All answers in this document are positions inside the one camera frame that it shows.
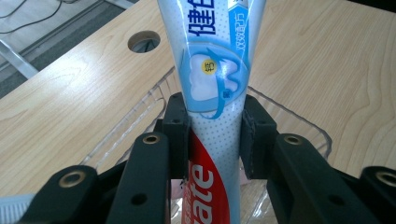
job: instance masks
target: wooden table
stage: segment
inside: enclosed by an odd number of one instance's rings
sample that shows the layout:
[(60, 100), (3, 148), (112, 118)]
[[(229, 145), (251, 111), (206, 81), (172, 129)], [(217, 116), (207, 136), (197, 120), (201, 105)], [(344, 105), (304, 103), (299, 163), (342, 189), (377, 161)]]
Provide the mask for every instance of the wooden table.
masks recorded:
[[(161, 44), (131, 52), (144, 30)], [(269, 0), (256, 52), (250, 85), (324, 129), (330, 165), (354, 176), (396, 169), (395, 14)], [(173, 65), (157, 2), (141, 0), (1, 99), (0, 196), (37, 192), (81, 162)]]

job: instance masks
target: bolt hole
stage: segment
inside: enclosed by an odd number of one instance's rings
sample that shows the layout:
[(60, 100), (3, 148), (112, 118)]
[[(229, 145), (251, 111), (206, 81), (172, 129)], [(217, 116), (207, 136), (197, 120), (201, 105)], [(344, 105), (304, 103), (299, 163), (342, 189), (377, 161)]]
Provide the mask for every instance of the bolt hole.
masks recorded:
[(330, 195), (329, 196), (330, 202), (332, 202), (335, 205), (338, 206), (344, 206), (346, 203), (344, 202), (344, 199), (342, 199), (340, 196), (337, 195)]
[(128, 40), (128, 49), (135, 53), (146, 53), (156, 49), (161, 42), (160, 36), (153, 31), (142, 31)]
[(142, 205), (148, 200), (148, 196), (144, 193), (139, 193), (136, 194), (134, 197), (132, 197), (131, 203), (133, 205)]
[(296, 136), (291, 136), (291, 135), (285, 136), (285, 141), (287, 143), (295, 145), (295, 146), (301, 145), (303, 143), (301, 138), (296, 137)]
[(396, 188), (396, 175), (389, 172), (377, 172), (375, 174), (376, 178), (378, 178), (382, 183), (387, 184), (391, 187)]
[(143, 138), (143, 142), (146, 144), (156, 144), (160, 141), (160, 136), (157, 135), (149, 135)]

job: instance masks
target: clear plastic tray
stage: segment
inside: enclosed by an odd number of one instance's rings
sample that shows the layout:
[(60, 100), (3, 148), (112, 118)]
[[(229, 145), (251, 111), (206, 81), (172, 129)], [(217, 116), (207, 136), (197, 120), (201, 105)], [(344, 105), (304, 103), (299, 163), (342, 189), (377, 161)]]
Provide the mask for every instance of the clear plastic tray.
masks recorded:
[[(129, 148), (138, 135), (153, 129), (156, 119), (163, 117), (166, 101), (179, 91), (177, 72), (172, 68), (80, 164), (90, 165), (102, 173), (127, 160), (130, 151), (124, 149)], [(247, 94), (259, 100), (276, 121), (280, 133), (296, 133), (305, 137), (327, 159), (332, 140), (326, 132), (250, 87)], [(181, 223), (181, 204), (182, 199), (172, 201), (172, 223)], [(276, 223), (265, 180), (253, 180), (241, 186), (241, 223)]]

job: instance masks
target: colgate toothpaste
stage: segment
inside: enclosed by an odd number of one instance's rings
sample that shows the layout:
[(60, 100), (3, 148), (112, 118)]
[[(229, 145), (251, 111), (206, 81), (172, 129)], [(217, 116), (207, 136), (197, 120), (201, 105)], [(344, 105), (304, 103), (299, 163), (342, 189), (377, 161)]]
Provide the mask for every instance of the colgate toothpaste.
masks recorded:
[(158, 0), (191, 116), (183, 223), (239, 223), (239, 135), (265, 0)]

